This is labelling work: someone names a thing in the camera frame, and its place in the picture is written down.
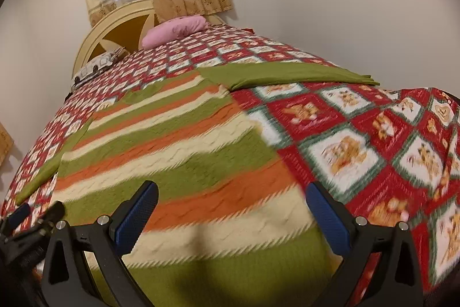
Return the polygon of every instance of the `wall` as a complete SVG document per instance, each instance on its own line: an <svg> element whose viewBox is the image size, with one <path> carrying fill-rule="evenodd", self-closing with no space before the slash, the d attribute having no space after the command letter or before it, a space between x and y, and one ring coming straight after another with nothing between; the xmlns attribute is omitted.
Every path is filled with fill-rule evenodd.
<svg viewBox="0 0 460 307"><path fill-rule="evenodd" d="M90 28L85 0L6 0L0 8L0 121L15 141L0 169L0 201L63 103Z"/></svg>
<svg viewBox="0 0 460 307"><path fill-rule="evenodd" d="M388 88L460 96L460 0L234 0L227 21L320 55Z"/></svg>

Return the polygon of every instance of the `bed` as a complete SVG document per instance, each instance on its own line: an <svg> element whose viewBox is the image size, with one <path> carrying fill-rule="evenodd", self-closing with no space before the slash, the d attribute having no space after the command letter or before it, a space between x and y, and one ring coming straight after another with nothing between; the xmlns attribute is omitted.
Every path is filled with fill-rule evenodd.
<svg viewBox="0 0 460 307"><path fill-rule="evenodd" d="M2 215L14 210L18 193L66 139L127 92L227 63L335 67L250 29L225 25L218 16L208 21L212 26L204 32L143 51L138 50L140 40L158 23L149 0L105 16L82 43L72 74L105 50L121 46L130 55L77 90L58 110L22 161ZM302 188L320 180L354 215L373 224L409 223L427 295L449 278L460 257L460 117L449 95L435 88L387 91L340 82L257 86L231 95ZM27 199L33 211L20 229L30 227L47 209L55 186L54 177ZM365 292L377 260L369 261L355 300Z"/></svg>

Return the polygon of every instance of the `green sleeve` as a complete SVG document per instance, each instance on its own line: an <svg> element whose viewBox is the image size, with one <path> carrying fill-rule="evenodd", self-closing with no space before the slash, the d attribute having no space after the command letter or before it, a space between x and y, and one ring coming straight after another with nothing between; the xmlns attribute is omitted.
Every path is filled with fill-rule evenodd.
<svg viewBox="0 0 460 307"><path fill-rule="evenodd" d="M37 175L30 180L27 185L25 185L19 194L16 195L15 203L20 205L26 199L28 199L34 192L38 190L40 186L42 186L45 182L47 182L52 175L54 175L58 169L59 165L61 164L61 159L64 153L72 150L78 141L83 137L83 135L88 130L89 125L92 123L93 118L91 117L80 130L72 134L67 140L65 141L64 145L61 147L60 151L54 155L50 160L48 160L45 164L43 164L37 173Z"/></svg>
<svg viewBox="0 0 460 307"><path fill-rule="evenodd" d="M369 75L362 76L347 69L314 63L233 63L198 68L198 71L201 76L215 84L224 85L230 91L293 82L345 82L349 84L380 85Z"/></svg>

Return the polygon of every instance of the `arched headboard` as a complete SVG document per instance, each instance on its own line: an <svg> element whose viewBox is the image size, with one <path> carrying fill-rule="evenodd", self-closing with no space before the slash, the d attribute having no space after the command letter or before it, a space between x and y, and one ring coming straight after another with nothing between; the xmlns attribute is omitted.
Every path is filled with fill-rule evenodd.
<svg viewBox="0 0 460 307"><path fill-rule="evenodd" d="M211 24L224 24L217 15L205 16ZM75 59L72 77L92 58L124 47L129 53L140 49L148 30L158 25L152 0L124 4L105 15L84 39Z"/></svg>

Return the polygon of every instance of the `silver bolt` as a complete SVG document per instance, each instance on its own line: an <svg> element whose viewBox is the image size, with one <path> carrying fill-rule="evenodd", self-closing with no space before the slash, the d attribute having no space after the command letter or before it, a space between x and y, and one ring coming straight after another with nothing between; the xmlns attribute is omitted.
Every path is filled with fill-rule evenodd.
<svg viewBox="0 0 460 307"><path fill-rule="evenodd" d="M401 229L401 230L407 230L407 229L409 229L409 226L408 226L407 223L405 223L404 221L400 221L399 224L398 224L398 227L399 227L399 229Z"/></svg>
<svg viewBox="0 0 460 307"><path fill-rule="evenodd" d="M356 223L359 225L359 226L365 226L367 225L367 220L365 217L362 217L362 216L358 216L356 219L355 219Z"/></svg>
<svg viewBox="0 0 460 307"><path fill-rule="evenodd" d="M108 217L107 215L102 215L100 217L97 218L97 223L99 225L105 225L109 222L109 219L110 217Z"/></svg>
<svg viewBox="0 0 460 307"><path fill-rule="evenodd" d="M59 230L63 229L65 227L65 221L64 220L61 220L61 221L58 221L56 223L56 228L58 228Z"/></svg>

